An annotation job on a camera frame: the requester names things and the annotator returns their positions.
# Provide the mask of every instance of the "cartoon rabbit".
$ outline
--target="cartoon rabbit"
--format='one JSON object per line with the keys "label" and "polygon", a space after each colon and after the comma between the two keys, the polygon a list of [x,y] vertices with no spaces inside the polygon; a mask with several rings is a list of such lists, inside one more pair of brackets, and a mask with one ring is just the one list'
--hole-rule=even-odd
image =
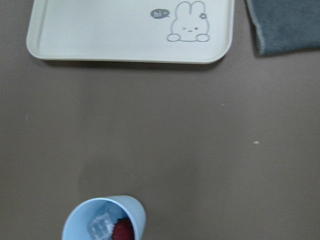
{"label": "cartoon rabbit", "polygon": [[207,42],[210,40],[206,5],[202,1],[181,2],[175,9],[169,42]]}

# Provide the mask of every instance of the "white tray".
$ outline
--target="white tray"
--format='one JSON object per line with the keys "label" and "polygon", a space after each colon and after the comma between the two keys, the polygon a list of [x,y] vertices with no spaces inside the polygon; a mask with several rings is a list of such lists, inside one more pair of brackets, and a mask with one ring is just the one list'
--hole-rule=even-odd
{"label": "white tray", "polygon": [[208,64],[230,48],[235,0],[34,0],[26,45],[44,60]]}

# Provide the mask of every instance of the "red object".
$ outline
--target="red object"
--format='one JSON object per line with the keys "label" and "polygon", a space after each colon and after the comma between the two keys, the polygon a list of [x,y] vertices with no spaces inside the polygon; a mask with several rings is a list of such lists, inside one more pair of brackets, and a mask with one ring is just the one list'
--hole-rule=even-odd
{"label": "red object", "polygon": [[114,225],[112,240],[135,240],[134,228],[129,218],[118,219]]}

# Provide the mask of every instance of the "cup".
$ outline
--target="cup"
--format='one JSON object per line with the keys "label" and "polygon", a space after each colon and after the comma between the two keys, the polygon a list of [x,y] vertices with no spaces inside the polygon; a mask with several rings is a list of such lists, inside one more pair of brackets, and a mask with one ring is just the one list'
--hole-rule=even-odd
{"label": "cup", "polygon": [[108,202],[124,210],[132,223],[134,240],[142,240],[146,225],[146,212],[137,199],[125,195],[97,197],[78,205],[64,224],[62,240],[92,240],[88,226]]}

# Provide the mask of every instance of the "towel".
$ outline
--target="towel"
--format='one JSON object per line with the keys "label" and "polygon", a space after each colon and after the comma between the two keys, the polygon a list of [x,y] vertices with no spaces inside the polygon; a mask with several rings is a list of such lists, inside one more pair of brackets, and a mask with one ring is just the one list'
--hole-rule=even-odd
{"label": "towel", "polygon": [[246,0],[260,55],[320,47],[320,0]]}

